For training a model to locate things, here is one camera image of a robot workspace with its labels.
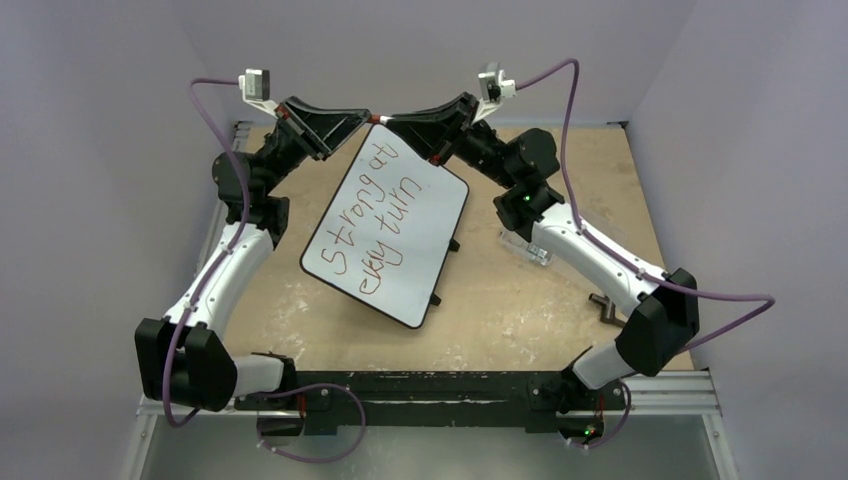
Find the aluminium extrusion rail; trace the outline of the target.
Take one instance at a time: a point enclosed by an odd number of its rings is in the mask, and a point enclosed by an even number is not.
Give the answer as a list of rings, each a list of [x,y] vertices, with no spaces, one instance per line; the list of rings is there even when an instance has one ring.
[[[592,416],[630,413],[706,415],[720,411],[714,384],[706,371],[667,371],[656,377],[632,376],[625,385],[609,384],[591,400],[563,411],[554,371],[300,371],[299,386],[321,387],[304,394],[307,412],[331,411],[351,398],[331,389],[350,390],[373,417],[387,407],[501,407],[520,413]]]

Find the black metal clamp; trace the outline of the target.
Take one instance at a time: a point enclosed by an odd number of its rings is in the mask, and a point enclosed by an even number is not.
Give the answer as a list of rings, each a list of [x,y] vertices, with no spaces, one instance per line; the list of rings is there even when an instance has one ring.
[[[624,328],[626,322],[617,316],[616,306],[606,295],[591,293],[588,297],[589,301],[600,308],[599,321],[606,325]]]

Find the clear plastic screw box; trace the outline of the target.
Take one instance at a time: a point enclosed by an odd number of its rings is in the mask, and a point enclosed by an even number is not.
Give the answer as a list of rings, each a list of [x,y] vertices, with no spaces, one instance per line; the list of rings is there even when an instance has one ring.
[[[502,229],[499,232],[501,244],[511,253],[529,261],[530,263],[547,267],[551,264],[553,256],[539,246],[524,240],[517,233]]]

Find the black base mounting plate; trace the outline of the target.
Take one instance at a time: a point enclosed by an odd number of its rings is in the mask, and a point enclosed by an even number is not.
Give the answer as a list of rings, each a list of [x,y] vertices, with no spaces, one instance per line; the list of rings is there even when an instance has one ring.
[[[306,435],[341,427],[521,428],[527,433],[603,433],[607,416],[622,414],[623,387],[588,391],[558,371],[301,371],[285,382],[291,398],[253,394],[238,411],[263,417],[292,414]]]

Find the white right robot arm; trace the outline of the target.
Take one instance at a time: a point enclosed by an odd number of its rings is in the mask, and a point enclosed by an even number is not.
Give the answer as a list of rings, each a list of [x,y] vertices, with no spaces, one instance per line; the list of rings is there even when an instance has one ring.
[[[584,407],[601,387],[627,375],[656,375],[699,331],[697,301],[685,293],[695,287],[694,277],[638,259],[549,185],[561,169],[550,132],[531,128],[505,142],[478,117],[479,109],[479,101],[463,93],[378,121],[430,164],[456,157],[503,187],[493,201],[503,226],[571,265],[627,315],[614,340],[589,348],[563,370],[561,392],[569,404]]]

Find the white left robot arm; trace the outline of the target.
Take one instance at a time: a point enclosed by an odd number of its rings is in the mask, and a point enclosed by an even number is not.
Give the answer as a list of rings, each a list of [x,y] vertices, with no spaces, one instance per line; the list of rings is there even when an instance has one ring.
[[[159,319],[144,319],[134,341],[144,395],[196,410],[220,411],[231,399],[259,394],[272,408],[297,399],[298,382],[282,355],[233,357],[222,336],[252,277],[281,241],[290,201],[271,192],[306,159],[324,161],[372,114],[323,109],[297,97],[265,109],[275,118],[254,153],[227,149],[213,162],[225,223],[210,258],[182,297]]]

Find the white whiteboard black frame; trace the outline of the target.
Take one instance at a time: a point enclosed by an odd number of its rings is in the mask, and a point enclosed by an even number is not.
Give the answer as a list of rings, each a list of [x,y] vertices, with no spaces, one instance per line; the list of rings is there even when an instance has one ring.
[[[421,159],[383,125],[368,130],[300,267],[410,329],[438,305],[435,290],[469,186]]]

